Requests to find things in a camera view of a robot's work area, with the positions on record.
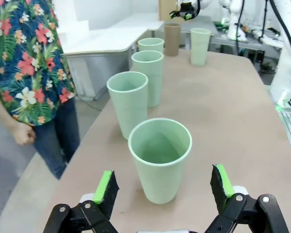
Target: green tape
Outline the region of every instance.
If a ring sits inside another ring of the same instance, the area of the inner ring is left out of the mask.
[[[93,202],[95,202],[96,204],[101,204],[103,202],[103,198],[105,196],[105,192],[107,190],[111,175],[112,175],[112,171],[105,171],[103,173],[103,176],[99,182],[99,185],[96,189],[94,199],[93,199]]]
[[[222,164],[216,164],[215,166],[218,168],[219,173],[221,175],[224,193],[228,198],[230,198],[231,196],[233,196],[235,194],[232,183],[229,181],[229,178],[228,178],[227,173],[224,169],[224,166]]]

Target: light green plastic cup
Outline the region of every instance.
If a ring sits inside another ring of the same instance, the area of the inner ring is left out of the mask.
[[[161,102],[164,55],[157,51],[141,51],[132,55],[134,69],[148,79],[147,106],[156,107]]]
[[[202,28],[191,29],[191,63],[203,66],[206,63],[211,31]]]
[[[155,204],[170,202],[192,147],[188,129],[175,120],[149,119],[132,130],[128,146],[146,198]]]
[[[140,51],[164,52],[164,40],[160,38],[146,38],[138,41]]]
[[[148,78],[139,72],[118,73],[109,78],[107,88],[125,139],[147,119]]]

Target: brown tabletop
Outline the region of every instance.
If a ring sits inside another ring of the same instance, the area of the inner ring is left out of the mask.
[[[178,57],[165,58],[162,102],[148,114],[177,120],[192,134],[177,197],[166,205],[145,198],[110,101],[65,171],[37,232],[43,232],[54,205],[74,207],[110,169],[120,187],[111,218],[119,233],[204,232],[217,215],[209,184],[215,163],[224,164],[232,184],[245,186],[252,197],[273,194],[291,232],[291,148],[253,65],[246,58],[209,52],[207,64],[194,67],[189,56],[181,50]],[[235,232],[250,231],[238,226]]]

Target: brown cup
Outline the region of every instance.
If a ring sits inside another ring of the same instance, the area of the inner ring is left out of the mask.
[[[177,23],[167,23],[164,26],[165,31],[165,52],[166,56],[177,56],[180,46],[181,26]]]

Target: person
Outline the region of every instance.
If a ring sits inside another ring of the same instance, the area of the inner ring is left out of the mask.
[[[60,179],[80,144],[75,88],[48,0],[0,0],[0,121]]]

